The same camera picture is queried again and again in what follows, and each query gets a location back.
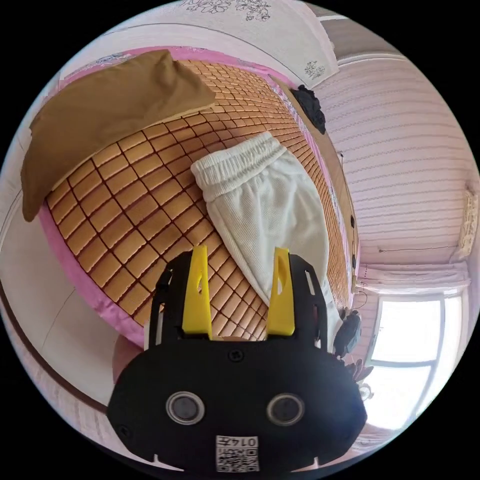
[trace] bamboo mat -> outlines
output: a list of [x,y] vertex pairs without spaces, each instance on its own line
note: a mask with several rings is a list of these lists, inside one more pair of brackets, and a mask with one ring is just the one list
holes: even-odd
[[192,162],[270,131],[301,162],[320,195],[329,237],[327,277],[348,305],[342,236],[324,175],[292,115],[255,73],[183,61],[216,93],[216,105],[139,131],[80,165],[47,198],[82,269],[137,323],[150,315],[166,263],[194,245],[208,249],[212,332],[261,340],[267,306],[237,267],[207,214]]

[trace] pink striped wall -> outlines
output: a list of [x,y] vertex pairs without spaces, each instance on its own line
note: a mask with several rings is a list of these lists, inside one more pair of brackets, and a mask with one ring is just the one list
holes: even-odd
[[474,161],[440,94],[414,65],[394,59],[342,66],[315,94],[343,153],[361,262],[447,262]]

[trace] label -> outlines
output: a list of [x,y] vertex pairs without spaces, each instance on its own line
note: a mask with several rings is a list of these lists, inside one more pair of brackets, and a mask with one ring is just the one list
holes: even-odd
[[217,472],[259,472],[257,436],[216,436]]

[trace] black bag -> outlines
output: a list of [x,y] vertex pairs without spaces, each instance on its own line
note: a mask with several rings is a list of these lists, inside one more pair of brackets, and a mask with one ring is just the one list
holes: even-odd
[[321,110],[319,99],[315,96],[314,91],[308,90],[305,88],[305,85],[300,85],[298,90],[292,88],[290,91],[313,126],[322,135],[325,135],[325,115]]
[[362,329],[360,328],[361,322],[362,319],[357,310],[353,310],[350,315],[343,320],[343,324],[333,341],[336,356],[343,358],[355,348],[362,334]]

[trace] window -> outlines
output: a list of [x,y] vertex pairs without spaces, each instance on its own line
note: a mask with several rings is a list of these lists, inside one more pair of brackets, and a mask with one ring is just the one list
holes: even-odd
[[427,408],[455,368],[461,325],[461,296],[380,298],[366,360],[369,424],[401,429]]

